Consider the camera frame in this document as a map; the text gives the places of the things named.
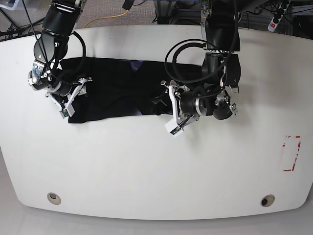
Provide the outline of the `black T-shirt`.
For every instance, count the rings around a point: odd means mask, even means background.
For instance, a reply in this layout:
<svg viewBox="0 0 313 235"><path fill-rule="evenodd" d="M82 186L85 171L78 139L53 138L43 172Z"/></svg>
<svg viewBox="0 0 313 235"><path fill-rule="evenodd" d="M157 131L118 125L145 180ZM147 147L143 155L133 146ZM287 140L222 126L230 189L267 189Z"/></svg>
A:
<svg viewBox="0 0 313 235"><path fill-rule="evenodd" d="M86 58L80 74L92 81L86 83L86 95L75 97L70 124L172 114L172 103L161 84L171 80L163 62Z"/></svg>

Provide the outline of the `black tripod stand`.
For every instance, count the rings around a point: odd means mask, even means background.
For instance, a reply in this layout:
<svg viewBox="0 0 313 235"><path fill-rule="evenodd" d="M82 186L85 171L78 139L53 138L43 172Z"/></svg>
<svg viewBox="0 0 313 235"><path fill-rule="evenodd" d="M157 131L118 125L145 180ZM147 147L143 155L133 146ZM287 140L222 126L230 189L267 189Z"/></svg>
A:
<svg viewBox="0 0 313 235"><path fill-rule="evenodd" d="M41 19L33 22L32 24L26 24L23 26L18 26L14 23L14 21L2 9L0 10L0 13L10 23L10 26L8 27L8 29L6 31L0 32L0 41L1 42L20 38L20 37L24 37L24 36L30 36L31 25L33 27L40 26L43 24L43 21L44 21L44 18L41 18Z"/></svg>

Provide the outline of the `red tape rectangle marking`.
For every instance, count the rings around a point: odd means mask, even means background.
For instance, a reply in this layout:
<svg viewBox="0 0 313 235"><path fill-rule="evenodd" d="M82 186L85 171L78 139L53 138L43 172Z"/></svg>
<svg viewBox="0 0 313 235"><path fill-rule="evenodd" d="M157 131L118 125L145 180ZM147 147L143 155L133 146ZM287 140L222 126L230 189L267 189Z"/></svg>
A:
<svg viewBox="0 0 313 235"><path fill-rule="evenodd" d="M294 171L301 146L301 136L285 136L282 146L282 171Z"/></svg>

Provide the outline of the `white power strip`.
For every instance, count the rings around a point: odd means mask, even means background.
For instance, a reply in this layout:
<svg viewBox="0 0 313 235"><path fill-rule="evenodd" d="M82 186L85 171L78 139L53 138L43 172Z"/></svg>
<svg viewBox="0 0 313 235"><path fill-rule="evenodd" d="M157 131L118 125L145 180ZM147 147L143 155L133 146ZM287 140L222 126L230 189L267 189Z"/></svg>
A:
<svg viewBox="0 0 313 235"><path fill-rule="evenodd" d="M274 13L274 16L272 20L270 21L268 25L268 31L269 32L274 32L276 28L278 27L282 17L284 14L287 12L287 9L290 5L291 1L290 0L283 0L276 12Z"/></svg>

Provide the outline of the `metal frame base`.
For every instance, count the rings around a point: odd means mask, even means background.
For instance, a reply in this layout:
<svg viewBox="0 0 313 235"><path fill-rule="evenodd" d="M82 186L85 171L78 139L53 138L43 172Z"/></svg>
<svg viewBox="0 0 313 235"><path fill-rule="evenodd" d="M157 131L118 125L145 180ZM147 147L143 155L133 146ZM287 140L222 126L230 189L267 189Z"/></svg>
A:
<svg viewBox="0 0 313 235"><path fill-rule="evenodd" d="M200 25L200 0L154 0L157 24Z"/></svg>

